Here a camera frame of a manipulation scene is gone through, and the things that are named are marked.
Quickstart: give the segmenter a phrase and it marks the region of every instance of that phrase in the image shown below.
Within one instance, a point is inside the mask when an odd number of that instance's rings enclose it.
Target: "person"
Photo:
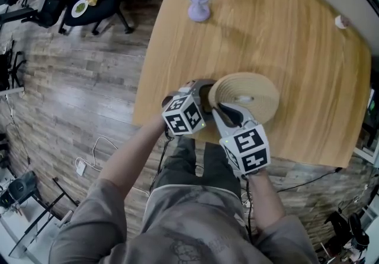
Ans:
[[[110,157],[54,240],[50,263],[318,263],[304,227],[285,215],[265,170],[248,176],[259,233],[252,244],[240,182],[224,150],[207,143],[197,177],[195,141],[186,137],[156,178],[141,233],[126,240],[124,199],[164,129],[162,116],[153,117]]]

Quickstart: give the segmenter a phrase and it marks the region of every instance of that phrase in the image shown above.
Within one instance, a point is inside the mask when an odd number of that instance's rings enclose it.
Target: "tabletop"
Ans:
[[[324,0],[212,0],[205,22],[189,0],[163,0],[143,65],[133,123],[160,111],[170,91],[192,79],[235,72],[268,77],[280,92],[264,125],[271,155],[346,167],[370,92],[371,53],[352,28],[335,26]],[[214,124],[196,138],[218,143]]]

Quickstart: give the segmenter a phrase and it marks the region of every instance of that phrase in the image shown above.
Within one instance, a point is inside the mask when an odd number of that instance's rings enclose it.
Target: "sleeve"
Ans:
[[[319,263],[304,226],[292,215],[265,229],[255,246],[274,264]]]
[[[54,240],[49,263],[98,263],[126,234],[124,200],[113,183],[99,179]]]

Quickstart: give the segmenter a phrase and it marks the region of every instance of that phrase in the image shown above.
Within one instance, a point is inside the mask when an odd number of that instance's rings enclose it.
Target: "wooden floor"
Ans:
[[[32,5],[38,0],[31,0]],[[10,114],[4,97],[0,100],[0,129],[7,133],[11,146],[12,169],[17,175],[33,170],[39,179],[38,188],[45,202],[59,195],[52,182],[58,177],[61,185],[77,200],[83,200],[98,172],[87,168],[83,177],[75,172],[74,161],[83,157],[92,161],[92,148],[99,136],[121,146],[138,129],[131,124],[137,86],[159,6],[162,0],[136,0],[123,5],[125,15],[136,30],[125,35],[115,17],[104,21],[99,36],[92,36],[91,27],[75,27],[68,36],[57,33],[58,24],[50,29],[19,22],[5,24],[0,34],[2,46],[12,37],[16,50],[25,52],[27,64],[20,78],[25,84],[24,95],[12,95],[10,105],[25,143],[31,166],[14,125],[7,126]],[[148,191],[156,173],[165,139],[154,148],[136,187]],[[167,154],[175,147],[173,142]],[[204,144],[197,144],[198,160],[202,164]],[[100,140],[96,157],[100,166],[114,151]],[[268,168],[278,189],[288,188],[316,178],[333,168],[283,162],[273,158]],[[345,215],[366,203],[377,178],[369,182],[372,168],[360,159],[352,158],[349,168],[329,175],[307,186],[281,192],[287,212],[300,217],[312,242],[317,246],[333,234],[326,217],[341,201],[351,203]],[[129,238],[140,230],[147,196],[133,189],[125,201]],[[56,205],[56,213],[64,215],[73,205],[66,199]]]

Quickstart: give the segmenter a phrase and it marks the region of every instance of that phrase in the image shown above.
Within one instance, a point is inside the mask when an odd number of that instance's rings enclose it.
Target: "plate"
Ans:
[[[81,12],[76,12],[76,8],[78,7],[79,4],[81,3],[84,3],[85,6],[84,6],[84,9],[81,11]],[[78,18],[80,17],[82,14],[84,14],[84,12],[87,10],[87,7],[88,7],[88,2],[86,0],[79,0],[77,3],[75,3],[75,5],[73,6],[72,10],[71,10],[71,16],[73,18]]]

